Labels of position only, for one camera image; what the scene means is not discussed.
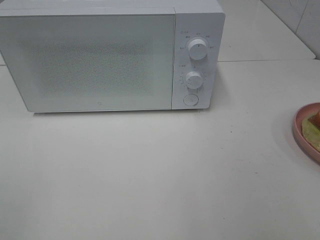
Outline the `white microwave door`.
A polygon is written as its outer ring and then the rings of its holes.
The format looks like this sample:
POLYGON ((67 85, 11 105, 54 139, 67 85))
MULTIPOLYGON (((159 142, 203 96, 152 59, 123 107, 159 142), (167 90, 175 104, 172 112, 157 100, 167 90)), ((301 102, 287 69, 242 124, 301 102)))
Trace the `white microwave door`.
POLYGON ((167 110, 175 16, 0 19, 0 51, 28 111, 167 110))

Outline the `pink round plate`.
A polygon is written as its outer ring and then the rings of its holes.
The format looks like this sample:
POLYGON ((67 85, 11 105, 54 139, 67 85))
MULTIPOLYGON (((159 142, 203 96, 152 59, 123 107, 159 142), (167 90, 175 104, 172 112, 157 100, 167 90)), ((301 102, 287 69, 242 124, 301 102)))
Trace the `pink round plate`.
POLYGON ((320 110, 320 103, 314 102, 302 106, 293 117, 292 131, 294 139, 301 150, 314 162, 320 163, 320 152, 317 151, 304 137, 302 122, 305 118, 315 115, 320 110))

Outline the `toast sandwich with lettuce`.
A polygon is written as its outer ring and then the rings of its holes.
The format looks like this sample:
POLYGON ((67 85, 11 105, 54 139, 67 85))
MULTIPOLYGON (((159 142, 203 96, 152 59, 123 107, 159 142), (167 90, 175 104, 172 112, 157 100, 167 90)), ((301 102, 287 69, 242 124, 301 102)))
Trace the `toast sandwich with lettuce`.
POLYGON ((320 112, 306 117, 302 121, 304 139, 318 152, 320 151, 320 112))

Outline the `lower white timer knob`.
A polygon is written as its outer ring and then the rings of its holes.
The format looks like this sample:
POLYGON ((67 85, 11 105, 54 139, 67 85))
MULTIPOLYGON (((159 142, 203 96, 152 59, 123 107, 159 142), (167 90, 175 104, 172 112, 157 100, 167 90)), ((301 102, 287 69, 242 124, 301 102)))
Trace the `lower white timer knob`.
POLYGON ((204 83, 204 77, 198 71, 190 71, 185 75, 184 84, 192 90, 199 89, 204 83))

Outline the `upper white power knob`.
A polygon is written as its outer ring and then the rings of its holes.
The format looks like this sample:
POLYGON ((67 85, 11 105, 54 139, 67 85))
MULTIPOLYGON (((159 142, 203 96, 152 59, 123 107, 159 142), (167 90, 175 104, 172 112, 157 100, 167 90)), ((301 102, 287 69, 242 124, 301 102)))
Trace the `upper white power knob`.
POLYGON ((196 37, 190 40, 187 44, 188 55, 192 60, 201 60, 208 53, 208 43, 201 37, 196 37))

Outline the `white microwave oven body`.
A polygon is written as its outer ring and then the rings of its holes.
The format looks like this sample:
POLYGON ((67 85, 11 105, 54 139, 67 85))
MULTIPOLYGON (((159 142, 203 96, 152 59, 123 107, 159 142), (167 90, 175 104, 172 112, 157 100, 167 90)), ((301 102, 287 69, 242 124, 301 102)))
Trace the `white microwave oven body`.
POLYGON ((131 15, 175 16, 171 107, 165 110, 208 108, 226 18, 216 0, 3 0, 0 3, 0 19, 131 15), (203 38, 208 43, 207 55, 201 60, 189 57, 188 43, 194 38, 203 38), (190 89, 184 83, 191 71, 204 77, 198 89, 190 89), (198 96, 197 105, 184 104, 188 94, 198 96))

